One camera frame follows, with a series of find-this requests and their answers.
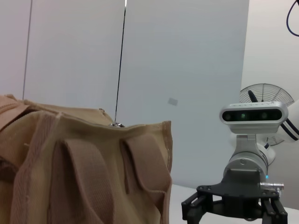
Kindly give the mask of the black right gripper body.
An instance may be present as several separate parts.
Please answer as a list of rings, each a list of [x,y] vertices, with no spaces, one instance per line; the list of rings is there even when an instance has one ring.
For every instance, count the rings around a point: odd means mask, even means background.
[[[197,187],[197,192],[213,195],[213,200],[222,200],[214,206],[214,214],[242,218],[262,219],[262,200],[279,198],[274,189],[267,189],[260,184],[257,171],[229,170],[220,183]]]

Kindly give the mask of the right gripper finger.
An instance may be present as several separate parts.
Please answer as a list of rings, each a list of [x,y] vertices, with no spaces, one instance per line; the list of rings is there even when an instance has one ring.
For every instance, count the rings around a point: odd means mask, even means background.
[[[188,224],[198,224],[208,212],[214,214],[214,206],[222,200],[213,200],[213,195],[196,192],[181,203],[182,219]]]
[[[287,212],[279,198],[261,201],[263,216],[262,224],[287,224]]]

